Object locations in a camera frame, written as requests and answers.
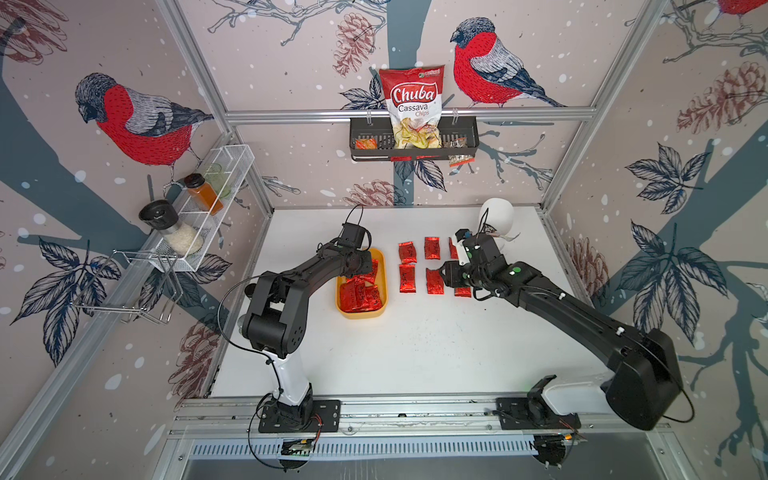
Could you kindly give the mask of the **yellow storage box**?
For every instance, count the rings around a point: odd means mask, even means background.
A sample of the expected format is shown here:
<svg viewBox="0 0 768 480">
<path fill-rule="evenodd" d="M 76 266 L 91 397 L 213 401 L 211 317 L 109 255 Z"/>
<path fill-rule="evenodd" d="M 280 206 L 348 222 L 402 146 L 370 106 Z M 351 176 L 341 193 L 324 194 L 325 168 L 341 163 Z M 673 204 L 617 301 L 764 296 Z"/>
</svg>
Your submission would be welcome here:
<svg viewBox="0 0 768 480">
<path fill-rule="evenodd" d="M 370 319 L 381 315 L 388 302 L 386 262 L 383 253 L 370 250 L 373 270 L 354 277 L 338 277 L 335 304 L 348 319 Z"/>
</svg>

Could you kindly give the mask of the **red tea bag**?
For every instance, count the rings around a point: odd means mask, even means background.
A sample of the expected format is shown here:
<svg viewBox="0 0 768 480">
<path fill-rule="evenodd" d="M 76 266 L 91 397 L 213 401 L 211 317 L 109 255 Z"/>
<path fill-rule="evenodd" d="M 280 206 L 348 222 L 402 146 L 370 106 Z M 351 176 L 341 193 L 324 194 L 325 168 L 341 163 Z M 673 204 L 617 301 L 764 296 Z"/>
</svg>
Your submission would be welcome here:
<svg viewBox="0 0 768 480">
<path fill-rule="evenodd" d="M 412 241 L 399 243 L 398 254 L 402 265 L 415 264 L 418 261 L 417 250 Z"/>
<path fill-rule="evenodd" d="M 416 292 L 416 269 L 414 264 L 401 264 L 399 266 L 399 291 L 401 293 Z"/>
<path fill-rule="evenodd" d="M 441 247 L 438 237 L 426 237 L 424 239 L 424 258 L 426 260 L 440 260 Z"/>
<path fill-rule="evenodd" d="M 471 298 L 473 296 L 473 289 L 471 287 L 455 288 L 454 295 L 456 297 Z"/>
<path fill-rule="evenodd" d="M 440 271 L 427 268 L 425 274 L 427 293 L 429 295 L 443 295 L 445 284 Z"/>
<path fill-rule="evenodd" d="M 452 237 L 448 238 L 448 243 L 449 243 L 450 259 L 451 260 L 458 260 L 459 256 L 458 256 L 457 247 L 456 247 L 455 242 L 454 242 Z"/>
</svg>

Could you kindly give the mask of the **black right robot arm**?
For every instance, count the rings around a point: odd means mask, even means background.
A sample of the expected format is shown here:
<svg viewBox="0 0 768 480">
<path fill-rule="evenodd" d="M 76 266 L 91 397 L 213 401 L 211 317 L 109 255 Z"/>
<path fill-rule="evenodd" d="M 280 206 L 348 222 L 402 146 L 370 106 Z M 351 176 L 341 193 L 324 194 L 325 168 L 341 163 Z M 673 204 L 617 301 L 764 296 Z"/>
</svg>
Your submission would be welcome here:
<svg viewBox="0 0 768 480">
<path fill-rule="evenodd" d="M 459 229 L 453 239 L 458 258 L 440 268 L 445 286 L 485 290 L 483 300 L 498 298 L 535 314 L 584 346 L 613 373 L 599 390 L 625 423 L 654 429 L 684 393 L 674 343 L 660 329 L 644 333 L 568 294 L 531 265 L 509 264 L 487 233 Z"/>
</svg>

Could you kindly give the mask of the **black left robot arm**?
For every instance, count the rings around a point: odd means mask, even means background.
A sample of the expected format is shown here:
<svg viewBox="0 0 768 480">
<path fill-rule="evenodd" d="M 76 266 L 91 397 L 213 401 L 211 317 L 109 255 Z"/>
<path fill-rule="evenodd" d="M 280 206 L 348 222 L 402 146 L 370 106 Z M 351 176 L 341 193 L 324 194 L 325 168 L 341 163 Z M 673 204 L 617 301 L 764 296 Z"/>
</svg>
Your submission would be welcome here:
<svg viewBox="0 0 768 480">
<path fill-rule="evenodd" d="M 245 288 L 250 303 L 238 319 L 240 332 L 275 375 L 272 404 L 264 413 L 280 426 L 305 427 L 316 418 L 312 385 L 297 354 L 307 331 L 310 298 L 338 277 L 370 273 L 371 243 L 366 228 L 345 222 L 340 234 L 310 259 L 280 273 L 266 271 Z"/>
</svg>

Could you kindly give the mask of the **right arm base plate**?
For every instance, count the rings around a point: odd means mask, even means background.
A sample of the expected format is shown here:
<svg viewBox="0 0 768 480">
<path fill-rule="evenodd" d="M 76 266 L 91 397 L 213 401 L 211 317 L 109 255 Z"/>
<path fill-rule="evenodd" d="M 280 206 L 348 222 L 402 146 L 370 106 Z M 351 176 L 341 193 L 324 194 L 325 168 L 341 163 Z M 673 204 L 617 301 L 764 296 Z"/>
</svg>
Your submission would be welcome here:
<svg viewBox="0 0 768 480">
<path fill-rule="evenodd" d="M 499 417 L 502 430 L 578 430 L 581 428 L 578 415 L 559 415 L 543 400 L 528 397 L 497 398 L 493 413 Z"/>
</svg>

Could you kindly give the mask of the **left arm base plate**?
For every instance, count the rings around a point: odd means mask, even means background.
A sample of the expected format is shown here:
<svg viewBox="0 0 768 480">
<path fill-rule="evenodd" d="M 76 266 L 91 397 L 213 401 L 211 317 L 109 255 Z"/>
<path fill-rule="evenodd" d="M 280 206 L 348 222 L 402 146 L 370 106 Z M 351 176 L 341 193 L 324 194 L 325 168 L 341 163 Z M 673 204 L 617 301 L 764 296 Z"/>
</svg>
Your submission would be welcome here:
<svg viewBox="0 0 768 480">
<path fill-rule="evenodd" d="M 257 413 L 258 432 L 337 432 L 340 409 L 339 400 L 311 400 L 296 406 L 270 400 Z"/>
</svg>

